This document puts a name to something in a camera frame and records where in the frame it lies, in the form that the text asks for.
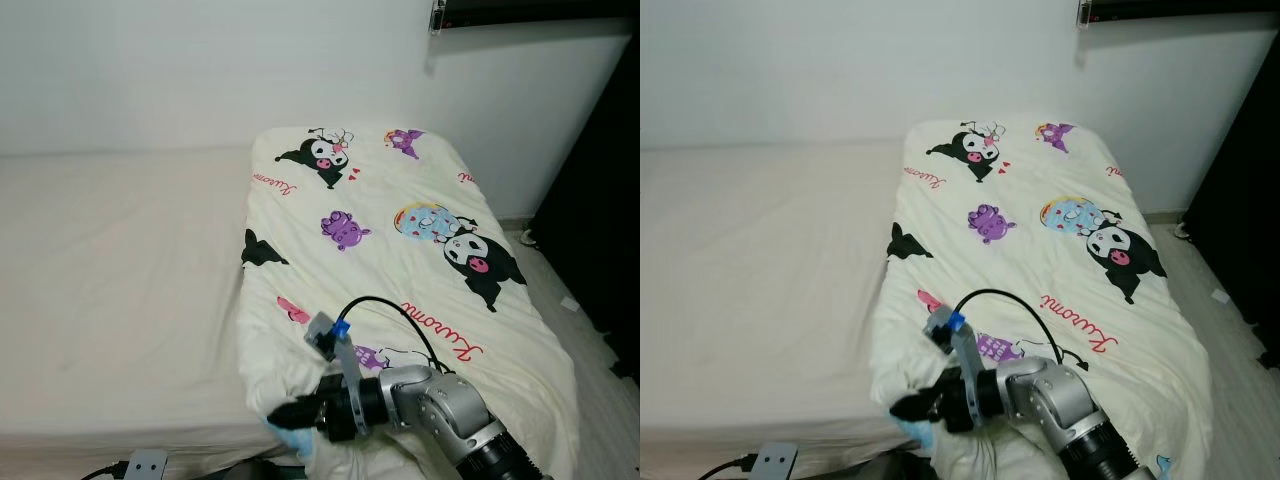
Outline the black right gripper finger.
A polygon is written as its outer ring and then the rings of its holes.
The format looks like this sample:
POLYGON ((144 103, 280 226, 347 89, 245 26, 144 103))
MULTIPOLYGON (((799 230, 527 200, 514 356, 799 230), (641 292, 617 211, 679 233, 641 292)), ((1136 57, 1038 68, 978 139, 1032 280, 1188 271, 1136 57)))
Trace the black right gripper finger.
POLYGON ((927 387, 890 406, 890 415, 904 422, 943 422, 947 387, 927 387))
POLYGON ((269 425, 282 430, 305 430, 316 426, 326 408, 324 398, 301 396, 297 399, 275 407, 268 416, 269 425))

